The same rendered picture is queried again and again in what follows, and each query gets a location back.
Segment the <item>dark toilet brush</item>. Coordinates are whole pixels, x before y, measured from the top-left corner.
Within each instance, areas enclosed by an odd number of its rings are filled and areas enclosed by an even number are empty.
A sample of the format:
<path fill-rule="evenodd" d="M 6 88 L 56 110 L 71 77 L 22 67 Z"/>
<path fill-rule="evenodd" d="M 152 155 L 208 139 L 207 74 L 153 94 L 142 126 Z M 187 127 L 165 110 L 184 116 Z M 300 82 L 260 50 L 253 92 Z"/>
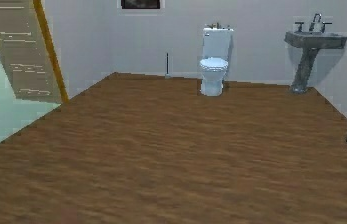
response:
<path fill-rule="evenodd" d="M 169 79 L 171 78 L 170 73 L 169 73 L 169 53 L 166 53 L 166 73 L 165 73 L 165 78 Z"/>

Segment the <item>white toilet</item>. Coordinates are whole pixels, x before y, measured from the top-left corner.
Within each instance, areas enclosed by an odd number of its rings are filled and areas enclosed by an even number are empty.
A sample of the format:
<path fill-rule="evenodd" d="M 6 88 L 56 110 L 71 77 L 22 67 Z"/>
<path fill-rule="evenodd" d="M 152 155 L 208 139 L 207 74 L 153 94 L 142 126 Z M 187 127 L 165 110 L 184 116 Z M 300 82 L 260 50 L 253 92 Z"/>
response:
<path fill-rule="evenodd" d="M 219 96 L 228 72 L 233 29 L 204 28 L 201 69 L 201 90 L 205 96 Z"/>

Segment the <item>small items on toilet tank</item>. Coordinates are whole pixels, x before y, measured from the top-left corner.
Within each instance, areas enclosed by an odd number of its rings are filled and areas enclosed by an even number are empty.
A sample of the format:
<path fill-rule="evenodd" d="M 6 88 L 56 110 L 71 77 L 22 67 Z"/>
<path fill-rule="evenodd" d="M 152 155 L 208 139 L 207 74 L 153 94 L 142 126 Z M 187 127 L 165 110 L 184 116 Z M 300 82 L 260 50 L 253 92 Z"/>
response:
<path fill-rule="evenodd" d="M 222 26 L 219 22 L 212 23 L 212 24 L 205 24 L 205 27 L 210 29 L 228 29 L 230 30 L 230 25 L 227 25 L 226 27 Z"/>

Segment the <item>tan room door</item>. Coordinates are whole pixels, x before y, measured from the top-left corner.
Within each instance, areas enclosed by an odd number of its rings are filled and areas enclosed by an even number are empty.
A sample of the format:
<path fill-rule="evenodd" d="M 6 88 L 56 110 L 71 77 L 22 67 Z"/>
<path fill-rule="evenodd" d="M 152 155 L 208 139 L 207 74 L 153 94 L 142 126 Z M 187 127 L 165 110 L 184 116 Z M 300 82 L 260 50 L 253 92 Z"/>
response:
<path fill-rule="evenodd" d="M 41 0 L 0 0 L 0 62 L 16 98 L 68 101 Z"/>

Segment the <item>grey sink faucet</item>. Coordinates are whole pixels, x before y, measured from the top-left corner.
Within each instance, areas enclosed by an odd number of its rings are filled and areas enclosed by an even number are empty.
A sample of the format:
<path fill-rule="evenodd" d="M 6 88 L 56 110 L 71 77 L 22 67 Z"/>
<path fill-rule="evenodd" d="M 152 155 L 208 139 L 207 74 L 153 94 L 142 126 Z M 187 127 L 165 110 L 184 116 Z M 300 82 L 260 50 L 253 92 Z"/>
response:
<path fill-rule="evenodd" d="M 305 21 L 295 21 L 294 24 L 297 26 L 296 32 L 324 33 L 326 31 L 326 26 L 331 25 L 331 22 L 323 21 L 322 14 L 315 13 L 307 28 L 304 28 L 306 24 Z"/>

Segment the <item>dark framed wall picture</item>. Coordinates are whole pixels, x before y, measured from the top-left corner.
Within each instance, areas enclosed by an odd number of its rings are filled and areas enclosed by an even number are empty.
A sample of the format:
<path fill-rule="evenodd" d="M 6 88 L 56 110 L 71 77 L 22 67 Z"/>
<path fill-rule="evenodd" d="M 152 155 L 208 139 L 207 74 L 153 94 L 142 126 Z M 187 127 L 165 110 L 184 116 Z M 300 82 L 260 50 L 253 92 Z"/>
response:
<path fill-rule="evenodd" d="M 128 14 L 159 13 L 162 0 L 119 0 L 119 8 Z"/>

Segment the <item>grey pedestal sink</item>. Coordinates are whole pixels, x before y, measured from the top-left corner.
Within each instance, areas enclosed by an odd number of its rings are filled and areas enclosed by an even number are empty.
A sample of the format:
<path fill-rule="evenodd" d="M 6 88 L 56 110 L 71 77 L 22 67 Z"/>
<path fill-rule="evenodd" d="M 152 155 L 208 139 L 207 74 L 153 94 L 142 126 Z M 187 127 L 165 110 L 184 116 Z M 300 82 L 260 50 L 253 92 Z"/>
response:
<path fill-rule="evenodd" d="M 343 49 L 347 42 L 347 36 L 333 32 L 287 31 L 284 41 L 290 46 L 302 50 L 290 91 L 295 94 L 303 94 L 307 91 L 308 81 L 319 51 L 322 49 Z"/>

